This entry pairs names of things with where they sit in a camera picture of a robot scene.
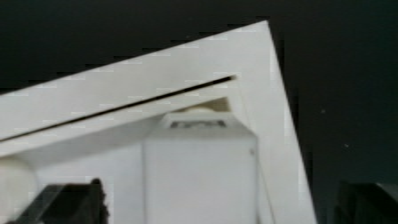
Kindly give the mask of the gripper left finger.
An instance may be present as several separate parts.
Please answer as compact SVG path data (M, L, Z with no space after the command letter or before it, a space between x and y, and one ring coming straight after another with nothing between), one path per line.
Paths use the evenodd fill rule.
M47 185L10 224L108 224L104 197L97 178Z

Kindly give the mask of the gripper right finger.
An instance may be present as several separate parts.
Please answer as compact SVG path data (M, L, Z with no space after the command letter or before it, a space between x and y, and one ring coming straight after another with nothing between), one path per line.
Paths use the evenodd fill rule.
M339 184L333 224L398 224L398 184Z

